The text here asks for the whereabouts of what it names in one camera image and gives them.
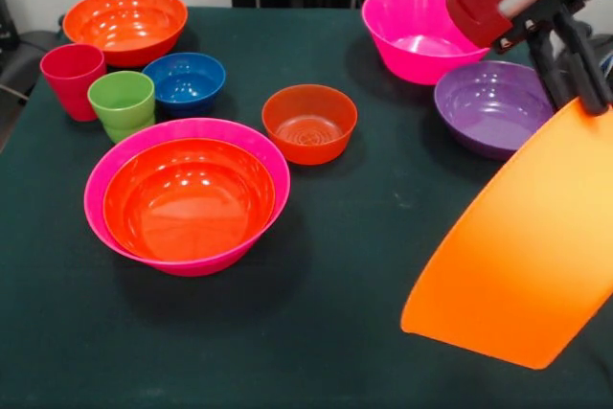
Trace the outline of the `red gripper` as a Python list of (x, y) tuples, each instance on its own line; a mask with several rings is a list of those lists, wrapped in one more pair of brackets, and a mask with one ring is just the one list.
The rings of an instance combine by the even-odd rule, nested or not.
[(585, 111), (600, 116), (612, 104), (612, 92), (596, 60), (587, 32), (574, 18), (588, 0), (446, 0), (457, 28), (476, 46), (504, 54), (521, 42), (554, 111), (571, 99), (556, 65), (553, 28), (568, 50), (569, 71)]

